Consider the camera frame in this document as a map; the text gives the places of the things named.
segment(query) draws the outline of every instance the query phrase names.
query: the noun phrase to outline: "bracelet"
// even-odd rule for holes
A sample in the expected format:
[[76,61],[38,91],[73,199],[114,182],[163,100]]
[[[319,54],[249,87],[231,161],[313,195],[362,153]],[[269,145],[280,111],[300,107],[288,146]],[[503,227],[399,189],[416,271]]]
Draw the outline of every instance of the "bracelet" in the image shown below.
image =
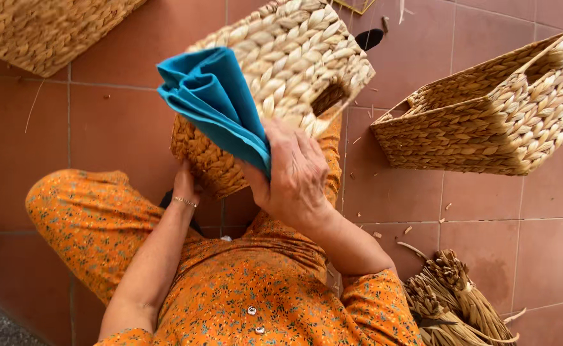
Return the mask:
[[178,202],[184,202],[185,204],[187,204],[188,206],[192,206],[194,208],[197,207],[196,203],[192,202],[192,201],[188,201],[185,198],[181,198],[181,197],[173,197],[174,201],[178,201]]

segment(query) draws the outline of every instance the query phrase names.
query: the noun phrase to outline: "folded blue fabric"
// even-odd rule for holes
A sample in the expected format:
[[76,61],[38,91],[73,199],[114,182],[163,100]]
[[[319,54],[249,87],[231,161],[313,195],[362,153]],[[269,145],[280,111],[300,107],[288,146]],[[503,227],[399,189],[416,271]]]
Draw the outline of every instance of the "folded blue fabric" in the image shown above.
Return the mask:
[[185,53],[157,65],[158,93],[174,110],[236,158],[270,178],[269,141],[232,50],[217,47]]

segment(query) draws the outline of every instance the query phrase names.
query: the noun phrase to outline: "tiled floor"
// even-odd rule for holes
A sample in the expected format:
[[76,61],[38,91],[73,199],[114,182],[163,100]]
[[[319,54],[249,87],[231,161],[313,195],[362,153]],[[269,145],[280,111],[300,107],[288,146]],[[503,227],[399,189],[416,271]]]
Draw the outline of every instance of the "tiled floor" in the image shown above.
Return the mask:
[[[158,202],[176,164],[168,150],[173,112],[155,92],[155,64],[262,3],[149,0],[42,87],[0,62],[3,310],[51,344],[95,341],[104,307],[34,232],[24,196],[56,169],[120,169]],[[406,0],[405,7],[411,13],[402,24],[393,0],[378,0],[362,17],[341,13],[354,34],[379,27],[385,15],[390,33],[369,51],[378,72],[370,86],[379,91],[365,90],[345,114],[338,209],[365,232],[383,234],[402,279],[421,262],[396,237],[427,254],[452,248],[501,314],[529,309],[511,326],[520,345],[563,345],[563,147],[524,178],[391,169],[366,112],[373,104],[384,113],[425,83],[561,31],[563,0]],[[245,190],[204,200],[197,218],[211,237],[236,237],[256,212]]]

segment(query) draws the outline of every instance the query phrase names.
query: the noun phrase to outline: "braided weave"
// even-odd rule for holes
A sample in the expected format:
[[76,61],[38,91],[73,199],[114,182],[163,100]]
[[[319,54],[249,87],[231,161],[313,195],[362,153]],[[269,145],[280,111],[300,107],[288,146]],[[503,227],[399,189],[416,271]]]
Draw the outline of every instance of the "braided weave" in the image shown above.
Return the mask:
[[0,0],[0,59],[50,77],[146,0]]
[[[282,119],[313,138],[375,75],[366,53],[324,0],[271,1],[187,51],[218,46],[234,51],[261,118]],[[248,185],[233,156],[179,114],[171,150],[190,160],[197,180],[216,198]]]
[[393,167],[525,176],[563,144],[563,33],[427,84],[405,102],[401,117],[389,111],[371,124]]

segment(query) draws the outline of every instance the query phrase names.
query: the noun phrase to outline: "woman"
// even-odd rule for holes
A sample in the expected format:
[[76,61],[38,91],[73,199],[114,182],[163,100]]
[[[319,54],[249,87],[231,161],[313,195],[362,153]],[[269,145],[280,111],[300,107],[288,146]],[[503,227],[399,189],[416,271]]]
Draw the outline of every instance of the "woman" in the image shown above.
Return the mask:
[[[166,210],[121,172],[62,170],[34,185],[32,221],[107,304],[98,345],[422,345],[393,261],[333,207],[339,127],[318,145],[264,122],[272,179],[243,163],[262,211],[231,242],[189,228],[199,196],[186,162]],[[324,284],[327,258],[341,300]]]

